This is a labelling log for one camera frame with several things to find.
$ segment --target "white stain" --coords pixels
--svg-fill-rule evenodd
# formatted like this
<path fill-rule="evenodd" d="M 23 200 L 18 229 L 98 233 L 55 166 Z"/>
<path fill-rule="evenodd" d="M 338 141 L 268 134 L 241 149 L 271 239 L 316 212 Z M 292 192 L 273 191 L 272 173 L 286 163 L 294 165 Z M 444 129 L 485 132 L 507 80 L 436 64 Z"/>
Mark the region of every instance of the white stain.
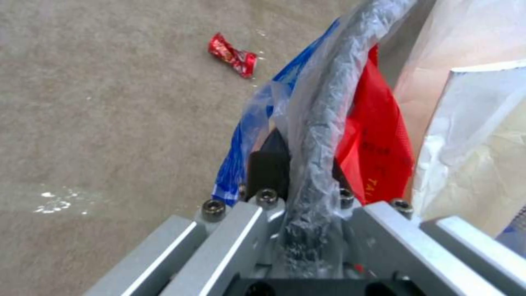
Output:
<path fill-rule="evenodd" d="M 41 196 L 43 198 L 54 198 L 55 197 L 55 195 L 51 194 L 51 192 L 44 192 L 44 193 L 41 194 Z"/>
<path fill-rule="evenodd" d="M 263 37 L 267 36 L 267 33 L 265 33 L 265 31 L 263 31 L 263 30 L 256 29 L 256 32 L 257 32 L 259 35 L 263 36 Z"/>
<path fill-rule="evenodd" d="M 44 205 L 38 206 L 38 208 L 33 211 L 34 213 L 50 214 L 54 212 L 59 212 L 63 209 L 67 209 L 71 206 L 71 203 L 61 201 L 61 200 L 52 200 L 48 201 Z"/>

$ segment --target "trash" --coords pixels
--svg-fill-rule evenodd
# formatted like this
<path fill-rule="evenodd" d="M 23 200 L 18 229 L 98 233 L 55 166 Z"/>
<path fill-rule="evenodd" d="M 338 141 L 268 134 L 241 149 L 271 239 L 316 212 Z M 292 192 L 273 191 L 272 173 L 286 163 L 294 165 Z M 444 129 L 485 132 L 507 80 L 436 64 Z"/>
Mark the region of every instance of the trash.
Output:
<path fill-rule="evenodd" d="M 523 133 L 502 130 L 526 98 L 525 80 L 526 60 L 451 70 L 414 173 L 423 219 L 455 214 L 496 236 L 526 203 Z"/>
<path fill-rule="evenodd" d="M 523 0 L 436 2 L 394 89 L 417 159 L 423 153 L 422 143 L 432 117 L 439 112 L 437 104 L 441 104 L 439 99 L 452 68 L 526 58 L 525 14 L 526 2 Z M 491 89 L 498 84 L 500 82 L 489 83 L 484 93 L 492 92 Z M 472 112 L 478 112 L 483 108 L 482 102 L 473 104 L 472 108 Z M 429 205 L 430 195 L 426 196 L 426 201 L 418 201 L 413 195 L 415 214 L 425 217 L 459 215 L 491 236 L 500 233 L 526 203 L 523 185 L 526 178 L 523 169 L 526 163 L 524 112 L 526 102 L 520 103 L 483 144 L 473 146 L 473 143 L 468 143 L 474 148 L 471 156 L 465 163 L 455 164 L 457 171 L 448 171 L 448 184 L 435 195 L 441 200 L 440 206 L 438 200 Z M 482 120 L 495 123 L 488 117 Z M 465 121 L 456 121 L 454 128 L 471 129 L 467 125 L 462 127 L 463 124 Z M 423 183 L 415 184 L 417 177 L 421 182 L 427 182 L 422 169 L 419 160 L 415 181 L 410 181 L 405 192 L 406 200 L 411 200 L 415 190 L 423 188 Z M 438 184 L 438 179 L 426 175 L 426 178 L 431 178 L 428 180 L 436 180 L 433 183 Z M 470 202 L 467 201 L 469 196 L 473 198 Z"/>
<path fill-rule="evenodd" d="M 333 159 L 346 127 L 368 53 L 415 4 L 412 0 L 363 2 L 340 17 L 341 25 L 299 74 L 287 110 L 290 188 L 280 246 L 289 277 L 341 274 L 341 218 L 335 215 L 339 184 Z"/>
<path fill-rule="evenodd" d="M 210 43 L 208 43 L 208 52 L 230 64 L 241 77 L 252 77 L 254 69 L 256 68 L 257 55 L 233 48 L 221 33 L 217 33 L 212 37 Z"/>
<path fill-rule="evenodd" d="M 414 159 L 400 109 L 369 52 L 336 158 L 362 204 L 403 196 Z"/>

